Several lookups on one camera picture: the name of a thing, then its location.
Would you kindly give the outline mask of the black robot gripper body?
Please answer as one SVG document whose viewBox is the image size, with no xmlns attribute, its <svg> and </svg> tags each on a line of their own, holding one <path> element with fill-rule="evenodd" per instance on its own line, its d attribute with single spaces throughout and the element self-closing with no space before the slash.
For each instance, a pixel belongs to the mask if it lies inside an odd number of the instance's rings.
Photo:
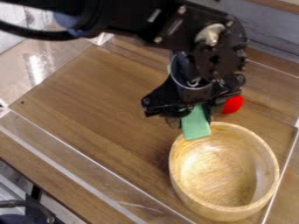
<svg viewBox="0 0 299 224">
<path fill-rule="evenodd" d="M 184 117 L 240 95 L 248 37 L 238 17 L 196 3 L 179 3 L 159 47 L 171 51 L 168 77 L 142 100 L 147 116 Z"/>
</svg>

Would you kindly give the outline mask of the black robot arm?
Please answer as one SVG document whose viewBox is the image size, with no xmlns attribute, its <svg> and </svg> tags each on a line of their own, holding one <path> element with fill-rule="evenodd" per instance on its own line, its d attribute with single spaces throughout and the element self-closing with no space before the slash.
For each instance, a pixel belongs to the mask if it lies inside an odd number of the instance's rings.
<svg viewBox="0 0 299 224">
<path fill-rule="evenodd" d="M 171 52 L 168 77 L 142 99 L 147 116 L 184 118 L 198 108 L 211 118 L 243 106 L 248 38 L 239 19 L 188 0 L 0 0 L 50 11 L 59 31 L 0 20 L 0 31 L 46 41 L 91 38 L 103 32 L 132 37 Z"/>
</svg>

